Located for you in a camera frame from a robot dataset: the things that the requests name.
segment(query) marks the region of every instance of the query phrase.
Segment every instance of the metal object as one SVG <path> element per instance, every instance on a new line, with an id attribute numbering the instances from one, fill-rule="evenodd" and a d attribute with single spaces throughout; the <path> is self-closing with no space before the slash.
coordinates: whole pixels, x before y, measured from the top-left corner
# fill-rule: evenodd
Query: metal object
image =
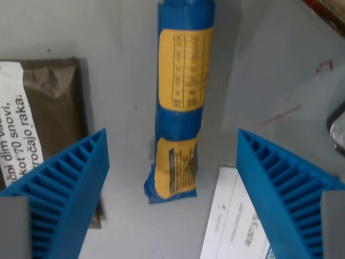
<path id="1" fill-rule="evenodd" d="M 332 123 L 329 133 L 335 150 L 345 156 L 345 113 Z"/>

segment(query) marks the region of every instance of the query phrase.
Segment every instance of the red marking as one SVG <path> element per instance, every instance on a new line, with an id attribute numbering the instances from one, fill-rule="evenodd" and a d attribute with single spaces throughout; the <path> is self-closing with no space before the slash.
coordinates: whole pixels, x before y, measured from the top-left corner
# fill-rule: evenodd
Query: red marking
<path id="1" fill-rule="evenodd" d="M 329 69 L 332 71 L 333 70 L 333 60 L 321 62 L 319 64 L 319 67 L 316 69 L 316 72 L 319 74 L 322 72 L 323 67 L 329 67 Z"/>
<path id="2" fill-rule="evenodd" d="M 291 113 L 294 113 L 294 112 L 296 112 L 296 111 L 298 111 L 300 109 L 302 109 L 302 105 L 298 104 L 296 107 L 294 107 L 294 108 L 292 108 L 292 109 L 290 109 L 290 110 L 288 110 L 286 112 L 279 113 L 278 115 L 276 115 L 276 116 L 274 116 L 274 117 L 272 117 L 272 118 L 270 118 L 268 120 L 265 120 L 265 121 L 261 122 L 259 124 L 259 126 L 264 126 L 266 124 L 269 124 L 269 123 L 272 123 L 272 122 L 277 121 L 279 119 L 282 119 L 282 118 L 284 118 L 284 117 L 290 115 Z"/>

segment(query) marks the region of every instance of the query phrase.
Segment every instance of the plastic wrapping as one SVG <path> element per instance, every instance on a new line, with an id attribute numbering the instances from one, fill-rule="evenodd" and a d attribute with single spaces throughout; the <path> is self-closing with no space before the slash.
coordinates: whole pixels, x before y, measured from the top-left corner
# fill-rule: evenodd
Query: plastic wrapping
<path id="1" fill-rule="evenodd" d="M 196 196 L 192 165 L 201 127 L 214 2 L 158 5 L 155 159 L 144 185 L 150 203 Z"/>

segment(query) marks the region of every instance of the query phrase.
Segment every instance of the red pen line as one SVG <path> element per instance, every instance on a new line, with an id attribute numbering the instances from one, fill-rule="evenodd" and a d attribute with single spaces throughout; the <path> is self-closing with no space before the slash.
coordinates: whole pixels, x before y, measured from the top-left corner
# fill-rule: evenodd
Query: red pen line
<path id="1" fill-rule="evenodd" d="M 261 122 L 259 124 L 259 126 L 263 126 L 263 125 L 269 124 L 271 122 L 274 122 L 276 120 L 279 120 L 279 119 L 281 119 L 281 118 L 283 118 L 285 116 L 288 116 L 289 114 L 291 114 L 291 113 L 293 113 L 295 111 L 300 110 L 301 108 L 302 108 L 302 106 L 300 104 L 298 104 L 296 107 L 294 107 L 294 108 L 292 108 L 292 109 L 290 109 L 290 110 L 288 110 L 286 112 L 280 113 L 280 114 L 278 114 L 278 115 L 276 115 L 276 116 L 274 116 L 274 117 L 272 117 L 272 118 L 270 118 L 268 120 L 265 120 L 265 121 Z"/>

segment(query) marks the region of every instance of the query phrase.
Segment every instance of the grey surface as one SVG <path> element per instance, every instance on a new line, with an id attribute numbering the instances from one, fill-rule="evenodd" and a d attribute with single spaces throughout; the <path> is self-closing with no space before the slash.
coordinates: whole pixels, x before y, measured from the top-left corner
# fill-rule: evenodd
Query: grey surface
<path id="1" fill-rule="evenodd" d="M 0 197 L 0 257 L 31 259 L 29 201 L 25 197 Z"/>
<path id="2" fill-rule="evenodd" d="M 322 193 L 321 223 L 323 258 L 342 259 L 345 254 L 345 191 Z"/>
<path id="3" fill-rule="evenodd" d="M 345 160 L 334 155 L 326 121 L 322 121 L 332 107 L 326 103 L 323 111 L 315 109 L 328 96 L 322 84 L 332 89 L 334 105 L 345 99 L 341 78 L 345 74 L 344 43 L 302 8 L 300 0 L 216 0 L 215 36 L 198 142 L 198 198 L 153 206 L 147 202 L 143 184 L 150 171 L 148 157 L 154 137 L 157 0 L 1 3 L 0 59 L 77 56 L 88 126 L 91 132 L 107 128 L 111 168 L 103 190 L 105 220 L 102 230 L 89 230 L 82 259 L 198 258 L 217 165 L 235 160 L 238 126 L 265 135 L 334 174 L 345 166 Z M 257 121 L 267 119 L 259 109 L 262 103 L 274 106 L 270 102 L 274 98 L 259 102 L 260 93 L 275 86 L 279 86 L 275 93 L 282 95 L 285 87 L 295 85 L 298 89 L 301 82 L 313 79 L 318 62 L 330 56 L 335 59 L 337 77 L 331 78 L 331 83 L 328 74 L 321 77 L 318 95 L 306 104 L 307 112 L 289 117 L 293 121 L 257 129 Z M 251 93 L 248 98 L 245 91 Z M 295 95 L 308 99 L 308 93 L 313 91 Z M 311 131 L 319 135 L 303 143 Z"/>

